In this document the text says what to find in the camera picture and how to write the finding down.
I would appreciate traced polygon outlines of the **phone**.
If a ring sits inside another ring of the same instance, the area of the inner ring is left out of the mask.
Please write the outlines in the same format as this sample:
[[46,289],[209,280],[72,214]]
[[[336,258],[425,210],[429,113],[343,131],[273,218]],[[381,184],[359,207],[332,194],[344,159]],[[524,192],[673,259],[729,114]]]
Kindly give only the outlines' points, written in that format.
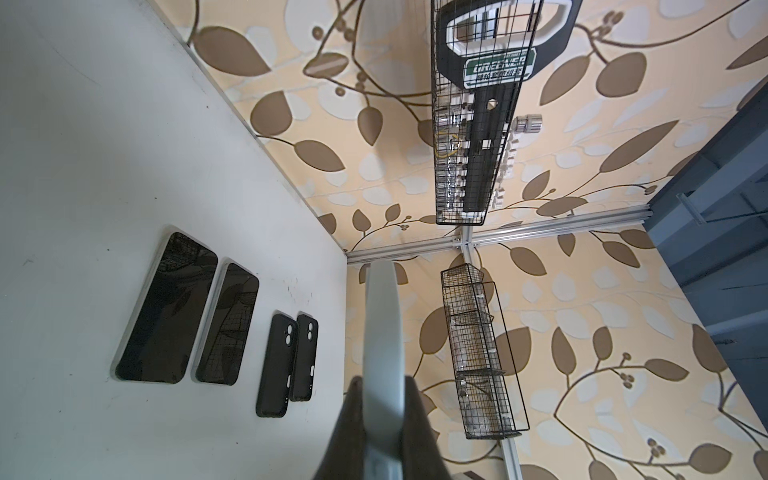
[[169,236],[115,368],[123,381],[176,384],[184,376],[218,266],[182,232]]
[[258,278],[231,262],[226,266],[195,379],[232,386],[242,366],[258,295]]
[[397,278],[390,260],[367,272],[363,348],[364,477],[402,479],[405,353]]

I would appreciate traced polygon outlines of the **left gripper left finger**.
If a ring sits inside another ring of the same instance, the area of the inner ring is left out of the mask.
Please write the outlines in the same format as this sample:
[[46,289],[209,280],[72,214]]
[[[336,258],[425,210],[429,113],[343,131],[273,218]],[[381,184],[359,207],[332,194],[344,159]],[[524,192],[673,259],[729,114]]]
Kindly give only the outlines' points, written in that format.
[[315,480],[361,480],[364,478],[365,428],[363,379],[354,377],[346,392],[333,433]]

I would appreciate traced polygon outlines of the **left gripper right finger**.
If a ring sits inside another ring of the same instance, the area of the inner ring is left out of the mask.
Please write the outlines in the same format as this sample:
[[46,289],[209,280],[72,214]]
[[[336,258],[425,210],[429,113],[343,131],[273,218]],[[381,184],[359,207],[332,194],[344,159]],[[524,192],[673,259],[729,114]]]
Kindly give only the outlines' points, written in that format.
[[400,455],[405,480],[451,478],[443,461],[415,380],[406,376]]

